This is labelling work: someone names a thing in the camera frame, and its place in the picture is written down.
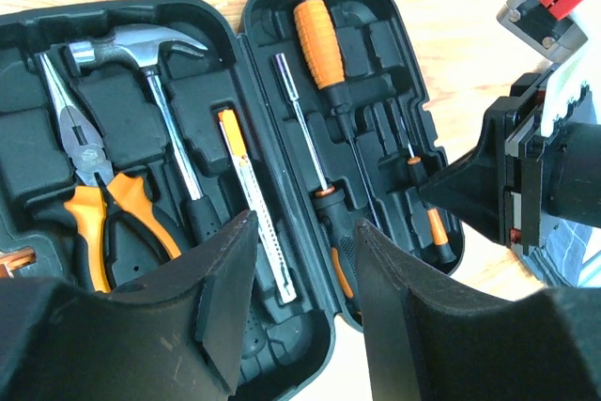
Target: pliers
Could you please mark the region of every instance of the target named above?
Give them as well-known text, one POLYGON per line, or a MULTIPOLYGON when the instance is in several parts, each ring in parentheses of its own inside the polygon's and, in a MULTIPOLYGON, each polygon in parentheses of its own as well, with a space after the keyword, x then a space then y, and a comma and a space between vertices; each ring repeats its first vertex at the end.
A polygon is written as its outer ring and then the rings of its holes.
POLYGON ((104 267, 102 246, 106 204, 100 182, 122 210, 152 232, 171 259, 179 257, 181 251, 155 218, 152 202, 144 192, 143 179, 124 173, 115 176, 99 132, 69 95, 65 82, 48 55, 40 54, 39 63, 48 86, 62 146, 69 155, 75 174, 83 183, 75 188, 75 194, 64 206, 75 219, 77 231, 84 239, 85 257, 81 263, 89 273, 91 284, 96 291, 107 293, 111 286, 104 267))

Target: hammer head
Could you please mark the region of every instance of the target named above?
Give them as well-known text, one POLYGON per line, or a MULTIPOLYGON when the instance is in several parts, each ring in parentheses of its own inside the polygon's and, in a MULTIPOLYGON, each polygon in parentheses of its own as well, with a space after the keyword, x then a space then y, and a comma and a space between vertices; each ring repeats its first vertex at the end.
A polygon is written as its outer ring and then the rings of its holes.
POLYGON ((69 53, 78 69, 121 63, 138 70, 159 63, 160 47, 199 57, 207 50, 203 43, 172 28, 134 23, 117 26, 101 39, 72 42, 69 53))

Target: hammer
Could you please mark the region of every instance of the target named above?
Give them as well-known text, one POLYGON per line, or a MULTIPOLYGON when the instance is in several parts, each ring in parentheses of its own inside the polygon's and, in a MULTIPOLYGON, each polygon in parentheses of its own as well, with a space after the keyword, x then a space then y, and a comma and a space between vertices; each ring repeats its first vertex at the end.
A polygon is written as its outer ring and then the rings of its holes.
POLYGON ((78 69, 94 69, 106 63, 120 63, 144 74, 154 101, 161 111, 179 173, 190 196, 188 213, 193 233, 197 241, 202 242, 219 230, 221 220, 210 198, 200 187, 177 124, 171 115, 159 78, 160 48, 199 57, 202 57, 201 51, 207 50, 207 46, 177 30, 134 23, 117 26, 104 38, 72 42, 69 44, 68 55, 78 69))

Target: black rubber grip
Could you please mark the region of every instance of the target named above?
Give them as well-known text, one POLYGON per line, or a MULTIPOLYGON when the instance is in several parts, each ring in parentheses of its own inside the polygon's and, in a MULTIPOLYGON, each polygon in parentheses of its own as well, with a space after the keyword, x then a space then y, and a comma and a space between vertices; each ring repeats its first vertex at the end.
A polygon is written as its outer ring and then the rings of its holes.
POLYGON ((152 205, 152 214, 159 223, 165 228, 167 233, 171 236, 173 241, 182 253, 186 253, 190 250, 190 240, 186 238, 185 230, 177 225, 171 217, 160 209, 156 204, 152 205))
POLYGON ((188 201, 186 207, 195 244, 207 241, 222 228, 222 222, 210 197, 205 195, 195 201, 188 201))
POLYGON ((338 278, 349 300, 349 307, 355 312, 359 312, 353 222, 345 205, 345 193, 342 190, 337 190, 324 197, 315 197, 313 206, 317 218, 326 226, 328 231, 330 246, 332 247, 333 265, 337 273, 338 269, 342 272, 342 274, 338 273, 338 278))
POLYGON ((415 157, 414 159, 409 159, 408 163, 411 181, 415 187, 420 188, 428 180, 428 174, 425 172, 424 162, 422 162, 422 159, 419 157, 415 157))
POLYGON ((457 256, 453 253, 453 249, 451 249, 451 245, 448 242, 437 245, 437 255, 442 265, 447 265, 457 260, 457 256))
POLYGON ((330 113, 336 118, 340 132, 345 141, 351 141, 355 138, 353 124, 350 118, 350 91, 346 83, 328 86, 324 89, 330 103, 330 113))

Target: black plastic case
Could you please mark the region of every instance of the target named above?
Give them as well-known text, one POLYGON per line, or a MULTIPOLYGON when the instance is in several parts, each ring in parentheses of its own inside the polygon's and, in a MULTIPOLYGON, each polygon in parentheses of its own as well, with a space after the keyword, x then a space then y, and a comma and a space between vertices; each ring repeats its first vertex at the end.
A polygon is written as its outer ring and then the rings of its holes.
MULTIPOLYGON (((246 208, 217 119, 233 108, 285 253, 299 297, 280 305, 259 244, 252 301, 235 399, 282 399, 300 391, 327 364, 333 318, 351 314, 331 263, 330 244, 312 207, 318 181, 301 128, 278 84, 272 58, 284 52, 326 176, 343 189, 353 219, 368 214, 367 198, 348 144, 305 64, 292 9, 300 0, 249 0, 242 30, 200 0, 123 0, 25 11, 0 18, 0 249, 36 250, 17 276, 58 276, 77 283, 72 268, 76 226, 63 203, 79 183, 60 146, 54 116, 32 56, 50 51, 72 91, 100 130, 115 171, 142 176, 146 193, 169 217, 179 243, 190 243, 184 187, 169 152, 157 106, 140 74, 118 64, 89 73, 69 70, 65 43, 99 38, 112 27, 154 23, 205 43, 198 59, 162 53, 160 68, 172 112, 204 191, 223 223, 246 208)), ((384 232, 406 252, 437 266, 426 211, 408 173, 402 115, 429 174, 446 165, 424 80, 393 0, 324 0, 330 10, 355 101, 358 147, 376 191, 384 232)), ((159 243, 127 213, 109 212, 105 246, 117 284, 165 261, 159 243)), ((441 216, 459 257, 460 222, 441 216)))

